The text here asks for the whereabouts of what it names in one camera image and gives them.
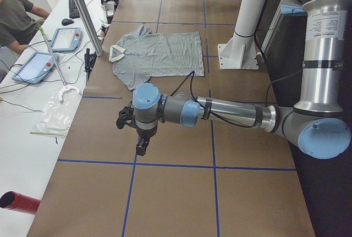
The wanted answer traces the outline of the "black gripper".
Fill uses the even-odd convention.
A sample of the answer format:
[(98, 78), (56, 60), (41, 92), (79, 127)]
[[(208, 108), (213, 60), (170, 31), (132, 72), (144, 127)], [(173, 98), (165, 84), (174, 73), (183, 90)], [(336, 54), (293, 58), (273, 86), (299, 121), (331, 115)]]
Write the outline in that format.
[(139, 136), (136, 144), (136, 154), (145, 155), (150, 142), (150, 136)]

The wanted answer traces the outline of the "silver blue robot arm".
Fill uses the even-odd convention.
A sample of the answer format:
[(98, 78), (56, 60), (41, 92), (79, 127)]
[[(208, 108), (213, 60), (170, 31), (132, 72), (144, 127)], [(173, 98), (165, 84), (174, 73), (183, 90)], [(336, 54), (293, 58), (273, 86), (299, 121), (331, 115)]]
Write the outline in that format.
[(133, 92), (127, 116), (146, 153), (159, 122), (194, 126), (199, 119), (219, 119), (242, 128), (263, 128), (286, 138), (303, 153), (330, 159), (344, 152), (351, 130), (342, 121), (338, 84), (343, 68), (344, 32), (351, 0), (282, 0), (283, 14), (307, 14), (299, 101), (291, 108), (230, 102), (193, 94), (160, 93), (144, 83)]

